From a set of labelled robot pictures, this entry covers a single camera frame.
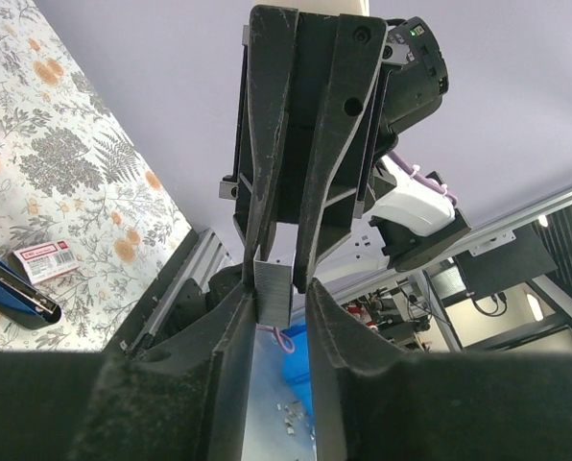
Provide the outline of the red white staple box sleeve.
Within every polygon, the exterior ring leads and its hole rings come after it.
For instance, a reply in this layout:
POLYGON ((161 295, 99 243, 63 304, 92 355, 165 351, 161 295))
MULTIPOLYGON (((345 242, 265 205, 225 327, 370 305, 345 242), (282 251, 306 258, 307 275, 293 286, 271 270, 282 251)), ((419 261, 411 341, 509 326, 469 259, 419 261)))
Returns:
POLYGON ((66 240, 56 240, 13 251, 12 269, 32 285, 76 271, 79 261, 66 240))

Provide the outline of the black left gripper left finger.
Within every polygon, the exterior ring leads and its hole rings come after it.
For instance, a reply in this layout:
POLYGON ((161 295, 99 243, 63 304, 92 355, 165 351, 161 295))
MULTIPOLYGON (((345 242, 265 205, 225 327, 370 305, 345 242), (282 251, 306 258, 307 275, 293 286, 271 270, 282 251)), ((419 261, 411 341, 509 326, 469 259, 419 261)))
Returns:
POLYGON ((236 286, 135 360, 0 352, 0 460, 237 460, 255 299, 236 286))

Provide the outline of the blue stapler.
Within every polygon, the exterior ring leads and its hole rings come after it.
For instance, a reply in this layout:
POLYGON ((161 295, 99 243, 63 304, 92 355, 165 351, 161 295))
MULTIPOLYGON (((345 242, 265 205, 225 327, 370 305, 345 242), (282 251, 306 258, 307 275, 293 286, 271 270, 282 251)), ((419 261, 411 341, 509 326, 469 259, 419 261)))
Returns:
POLYGON ((0 261, 0 313, 28 330, 60 321, 61 308, 0 261))

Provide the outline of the silver staple strip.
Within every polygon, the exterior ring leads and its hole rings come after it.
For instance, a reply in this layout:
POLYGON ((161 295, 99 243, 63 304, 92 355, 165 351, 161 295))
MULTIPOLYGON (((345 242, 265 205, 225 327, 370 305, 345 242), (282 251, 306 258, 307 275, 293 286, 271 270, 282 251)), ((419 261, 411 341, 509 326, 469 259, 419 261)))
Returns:
POLYGON ((272 328, 288 328, 294 296, 292 267, 277 262, 255 260, 253 275, 258 323, 272 328))

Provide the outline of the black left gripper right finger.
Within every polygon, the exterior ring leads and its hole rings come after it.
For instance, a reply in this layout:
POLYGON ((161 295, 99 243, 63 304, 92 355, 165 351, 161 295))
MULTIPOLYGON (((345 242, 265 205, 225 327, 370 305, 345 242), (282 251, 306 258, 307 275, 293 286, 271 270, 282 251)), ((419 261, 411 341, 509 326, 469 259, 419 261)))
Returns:
POLYGON ((406 352, 306 291, 321 460, 572 460, 572 353, 406 352))

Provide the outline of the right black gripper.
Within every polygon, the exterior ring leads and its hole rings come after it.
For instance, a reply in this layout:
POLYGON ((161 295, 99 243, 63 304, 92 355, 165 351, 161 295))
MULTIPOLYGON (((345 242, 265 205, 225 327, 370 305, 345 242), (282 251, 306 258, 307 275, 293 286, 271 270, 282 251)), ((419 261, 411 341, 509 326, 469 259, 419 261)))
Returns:
POLYGON ((294 286, 350 236, 372 167, 440 105, 448 88, 424 20, 256 5, 244 32, 234 224, 243 281, 271 252, 274 231, 298 228, 294 286))

